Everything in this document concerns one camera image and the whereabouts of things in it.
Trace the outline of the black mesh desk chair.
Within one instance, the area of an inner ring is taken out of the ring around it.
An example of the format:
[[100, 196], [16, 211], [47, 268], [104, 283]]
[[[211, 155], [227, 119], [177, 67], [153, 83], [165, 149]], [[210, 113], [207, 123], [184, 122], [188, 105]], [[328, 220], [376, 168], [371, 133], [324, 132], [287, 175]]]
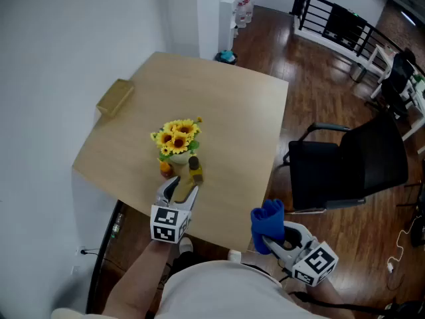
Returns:
[[389, 110], [400, 118], [408, 116], [406, 102], [400, 95], [406, 88], [410, 77], [414, 74], [413, 64], [415, 63], [416, 57], [409, 48], [395, 54], [390, 75], [381, 84], [382, 96]]

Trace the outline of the person's black trousers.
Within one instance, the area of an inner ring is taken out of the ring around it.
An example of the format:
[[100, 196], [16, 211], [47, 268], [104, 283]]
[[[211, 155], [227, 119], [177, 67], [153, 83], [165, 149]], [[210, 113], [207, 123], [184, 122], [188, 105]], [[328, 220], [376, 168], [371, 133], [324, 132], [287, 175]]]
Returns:
[[191, 266], [203, 263], [204, 260], [197, 253], [192, 251], [186, 251], [181, 253], [176, 259], [174, 259], [171, 269], [168, 274], [168, 278], [171, 278], [174, 274], [185, 270]]

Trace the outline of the white water dispenser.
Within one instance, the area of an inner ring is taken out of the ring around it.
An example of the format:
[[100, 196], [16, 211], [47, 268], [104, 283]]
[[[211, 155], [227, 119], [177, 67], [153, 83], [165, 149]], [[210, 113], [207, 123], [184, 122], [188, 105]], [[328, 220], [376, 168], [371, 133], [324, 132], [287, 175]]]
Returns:
[[237, 0], [220, 0], [218, 24], [218, 51], [230, 51], [233, 47], [236, 26]]

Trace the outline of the blue cloth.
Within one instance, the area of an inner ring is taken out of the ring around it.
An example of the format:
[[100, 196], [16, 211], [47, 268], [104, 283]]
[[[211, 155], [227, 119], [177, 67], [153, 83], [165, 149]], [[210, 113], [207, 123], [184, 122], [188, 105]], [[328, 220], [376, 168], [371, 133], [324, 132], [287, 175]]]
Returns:
[[279, 199], [267, 199], [261, 207], [250, 212], [252, 240], [255, 249], [262, 255], [269, 255], [271, 250], [263, 241], [263, 236], [275, 241], [283, 241], [284, 229], [284, 204]]

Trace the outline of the person's left forearm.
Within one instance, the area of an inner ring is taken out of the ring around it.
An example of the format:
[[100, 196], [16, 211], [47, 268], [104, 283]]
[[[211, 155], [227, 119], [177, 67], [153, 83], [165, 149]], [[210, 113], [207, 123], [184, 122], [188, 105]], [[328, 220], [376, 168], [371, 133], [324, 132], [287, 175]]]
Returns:
[[113, 287], [102, 314], [115, 319], [145, 319], [172, 246], [151, 241]]

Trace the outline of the white vase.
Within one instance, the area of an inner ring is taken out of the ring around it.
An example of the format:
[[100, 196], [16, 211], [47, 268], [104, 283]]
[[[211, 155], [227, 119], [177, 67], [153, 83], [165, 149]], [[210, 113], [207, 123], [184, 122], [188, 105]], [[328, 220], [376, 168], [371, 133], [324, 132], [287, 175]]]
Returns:
[[189, 162], [191, 156], [191, 151], [185, 151], [183, 153], [173, 154], [172, 156], [169, 156], [168, 160], [178, 165], [185, 165]]

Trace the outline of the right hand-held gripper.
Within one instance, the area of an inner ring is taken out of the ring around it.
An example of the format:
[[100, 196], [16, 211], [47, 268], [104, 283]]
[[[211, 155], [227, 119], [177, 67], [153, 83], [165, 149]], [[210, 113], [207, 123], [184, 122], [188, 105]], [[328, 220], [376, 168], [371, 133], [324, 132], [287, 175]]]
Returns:
[[326, 242], [320, 243], [299, 223], [284, 221], [284, 231], [285, 241], [295, 245], [292, 249], [264, 235], [263, 243], [284, 263], [292, 278], [317, 286], [333, 272], [339, 257]]

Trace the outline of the wooden tissue box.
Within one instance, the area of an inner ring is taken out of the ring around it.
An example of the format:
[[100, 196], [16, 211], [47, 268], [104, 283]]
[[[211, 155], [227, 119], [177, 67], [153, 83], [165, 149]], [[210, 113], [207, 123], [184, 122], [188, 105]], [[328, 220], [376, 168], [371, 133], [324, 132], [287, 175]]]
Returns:
[[97, 110], [102, 115], [113, 118], [132, 94], [134, 88], [135, 86], [132, 81], [117, 79], [97, 103]]

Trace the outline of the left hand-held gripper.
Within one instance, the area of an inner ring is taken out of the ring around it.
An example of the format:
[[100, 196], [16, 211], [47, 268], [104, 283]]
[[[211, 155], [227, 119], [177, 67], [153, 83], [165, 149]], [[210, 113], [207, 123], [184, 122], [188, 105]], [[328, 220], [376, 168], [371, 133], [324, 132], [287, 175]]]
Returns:
[[150, 231], [153, 240], [178, 243], [189, 226], [199, 186], [194, 185], [182, 202], [170, 203], [180, 179], [180, 176], [172, 177], [157, 190], [150, 216]]

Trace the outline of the artificial sunflower bouquet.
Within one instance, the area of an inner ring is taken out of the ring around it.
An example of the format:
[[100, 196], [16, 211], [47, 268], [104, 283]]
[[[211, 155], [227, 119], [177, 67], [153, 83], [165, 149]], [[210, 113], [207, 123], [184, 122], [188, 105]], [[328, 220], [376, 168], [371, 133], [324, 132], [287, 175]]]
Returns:
[[185, 151], [191, 151], [192, 156], [196, 156], [200, 145], [197, 140], [201, 133], [199, 124], [202, 122], [201, 117], [196, 120], [172, 120], [164, 123], [158, 131], [151, 132], [150, 138], [159, 151], [158, 160], [169, 163], [169, 156]]

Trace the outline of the black curved rail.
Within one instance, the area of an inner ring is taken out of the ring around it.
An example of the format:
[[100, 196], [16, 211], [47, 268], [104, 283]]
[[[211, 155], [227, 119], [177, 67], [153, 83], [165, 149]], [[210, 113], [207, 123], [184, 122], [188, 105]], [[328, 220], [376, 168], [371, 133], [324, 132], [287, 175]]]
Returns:
[[96, 262], [94, 264], [94, 269], [92, 272], [92, 278], [90, 281], [90, 287], [88, 291], [88, 297], [87, 297], [87, 303], [86, 303], [86, 309], [85, 313], [91, 313], [94, 306], [94, 299], [96, 294], [96, 287], [100, 275], [100, 271], [102, 268], [102, 264], [104, 261], [104, 256], [106, 254], [106, 249], [108, 247], [110, 237], [112, 235], [112, 230], [114, 225], [116, 224], [116, 220], [118, 218], [118, 215], [120, 214], [120, 211], [122, 210], [123, 202], [120, 200], [117, 200], [116, 205], [114, 207], [114, 210], [112, 212], [112, 215], [110, 217], [108, 226], [106, 228], [106, 232], [104, 234], [104, 238], [102, 239], [102, 243], [100, 245], [99, 252], [97, 253]]

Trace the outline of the yellow bottle with black cap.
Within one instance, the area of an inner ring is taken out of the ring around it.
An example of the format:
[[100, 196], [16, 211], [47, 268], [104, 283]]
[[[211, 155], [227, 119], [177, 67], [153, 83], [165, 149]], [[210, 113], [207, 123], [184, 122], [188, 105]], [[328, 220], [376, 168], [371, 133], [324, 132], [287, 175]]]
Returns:
[[199, 185], [203, 182], [203, 170], [197, 156], [189, 158], [189, 173], [195, 184]]

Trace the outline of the black metal railing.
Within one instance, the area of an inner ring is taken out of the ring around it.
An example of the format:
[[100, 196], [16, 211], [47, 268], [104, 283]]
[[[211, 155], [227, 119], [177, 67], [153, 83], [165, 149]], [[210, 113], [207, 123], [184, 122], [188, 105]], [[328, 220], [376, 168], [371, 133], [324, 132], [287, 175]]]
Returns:
[[399, 0], [294, 0], [294, 33], [376, 71], [383, 59], [373, 59], [377, 47], [388, 52], [413, 50], [416, 67], [424, 58], [422, 21]]

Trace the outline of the white desk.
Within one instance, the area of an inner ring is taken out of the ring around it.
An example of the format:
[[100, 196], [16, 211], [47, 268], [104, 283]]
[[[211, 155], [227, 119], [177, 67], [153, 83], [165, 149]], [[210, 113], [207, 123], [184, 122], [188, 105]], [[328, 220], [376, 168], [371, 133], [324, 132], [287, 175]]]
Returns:
[[[386, 65], [378, 79], [378, 87], [373, 91], [370, 98], [375, 99], [382, 90], [382, 81], [388, 79], [394, 68], [394, 58], [399, 52], [393, 51], [391, 48], [386, 49], [382, 45], [375, 45], [371, 57], [367, 61], [367, 68], [372, 68], [373, 61], [379, 56]], [[409, 65], [413, 68], [412, 75], [403, 85], [399, 96], [406, 102], [408, 111], [415, 110], [416, 115], [413, 121], [410, 122], [410, 128], [402, 135], [405, 142], [411, 138], [418, 130], [425, 126], [425, 74], [420, 74], [418, 69], [410, 62]]]

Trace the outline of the black trash bin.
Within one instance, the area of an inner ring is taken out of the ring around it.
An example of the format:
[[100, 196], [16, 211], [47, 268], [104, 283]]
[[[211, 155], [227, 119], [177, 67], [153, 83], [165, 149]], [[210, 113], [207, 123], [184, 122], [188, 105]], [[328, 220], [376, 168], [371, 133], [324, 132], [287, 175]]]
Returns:
[[217, 62], [235, 65], [238, 60], [238, 55], [233, 51], [220, 51], [214, 58]]

